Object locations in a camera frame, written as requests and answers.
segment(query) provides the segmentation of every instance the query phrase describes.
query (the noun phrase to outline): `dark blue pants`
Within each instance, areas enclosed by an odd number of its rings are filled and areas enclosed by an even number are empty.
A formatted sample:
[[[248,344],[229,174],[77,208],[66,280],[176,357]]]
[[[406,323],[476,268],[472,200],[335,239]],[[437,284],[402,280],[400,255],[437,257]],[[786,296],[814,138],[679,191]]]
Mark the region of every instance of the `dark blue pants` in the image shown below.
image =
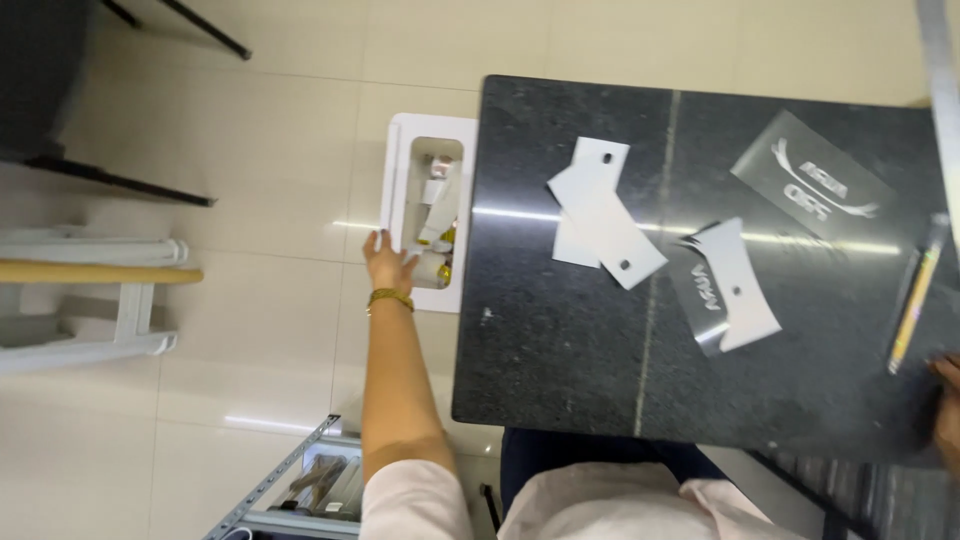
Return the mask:
[[[679,483],[688,479],[727,479],[692,443],[505,428],[500,450],[503,515],[507,515],[523,484],[534,475],[588,461],[662,463]]]

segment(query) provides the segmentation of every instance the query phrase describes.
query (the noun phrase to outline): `white storage box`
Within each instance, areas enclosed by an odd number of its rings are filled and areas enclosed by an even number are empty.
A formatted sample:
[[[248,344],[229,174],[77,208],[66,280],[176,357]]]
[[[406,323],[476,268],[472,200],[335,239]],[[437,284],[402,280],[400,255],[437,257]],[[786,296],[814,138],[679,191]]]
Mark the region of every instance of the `white storage box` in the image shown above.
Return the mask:
[[[393,233],[394,250],[423,251],[417,309],[459,313],[477,121],[401,112],[388,130],[380,227]]]

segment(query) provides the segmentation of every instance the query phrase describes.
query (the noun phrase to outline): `hand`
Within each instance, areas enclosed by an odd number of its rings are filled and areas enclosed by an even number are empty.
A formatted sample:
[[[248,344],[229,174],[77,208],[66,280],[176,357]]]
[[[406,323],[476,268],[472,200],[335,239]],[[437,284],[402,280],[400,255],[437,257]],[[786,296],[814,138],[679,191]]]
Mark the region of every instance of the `hand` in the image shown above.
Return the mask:
[[[944,464],[960,479],[960,355],[949,354],[930,363],[930,371],[944,383],[933,440],[940,448]]]
[[[363,256],[367,260],[367,272],[370,273],[373,290],[391,288],[410,296],[414,286],[410,276],[420,256],[413,256],[403,264],[403,260],[407,257],[407,250],[402,250],[400,253],[394,251],[390,241],[390,231],[384,229],[380,232],[380,236],[380,251],[374,249],[376,231],[367,236],[367,242],[363,245]]]

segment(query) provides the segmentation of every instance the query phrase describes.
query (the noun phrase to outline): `white tile floor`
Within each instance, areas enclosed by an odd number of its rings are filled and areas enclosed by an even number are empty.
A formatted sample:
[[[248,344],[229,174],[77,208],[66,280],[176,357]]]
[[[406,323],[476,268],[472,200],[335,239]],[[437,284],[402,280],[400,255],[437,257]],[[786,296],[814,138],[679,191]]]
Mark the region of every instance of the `white tile floor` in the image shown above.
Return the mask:
[[[187,2],[253,59],[154,0],[122,0],[148,28],[101,17],[62,141],[216,208],[75,194],[0,168],[0,226],[172,234],[206,272],[161,295],[181,332],[171,354],[0,379],[10,538],[199,537],[328,412],[356,425],[359,246],[396,112],[475,117],[488,73],[879,104],[925,93],[910,0]],[[417,324],[466,476],[495,478],[500,429],[448,416],[457,317]]]

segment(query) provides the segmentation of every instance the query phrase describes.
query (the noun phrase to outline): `light pink shirt sleeve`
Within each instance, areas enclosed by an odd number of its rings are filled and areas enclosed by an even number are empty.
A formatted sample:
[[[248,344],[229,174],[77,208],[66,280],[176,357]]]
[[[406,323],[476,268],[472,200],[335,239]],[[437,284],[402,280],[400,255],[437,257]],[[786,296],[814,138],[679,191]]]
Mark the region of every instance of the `light pink shirt sleeve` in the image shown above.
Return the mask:
[[[472,540],[460,481],[422,459],[391,463],[373,475],[363,492],[360,540]]]

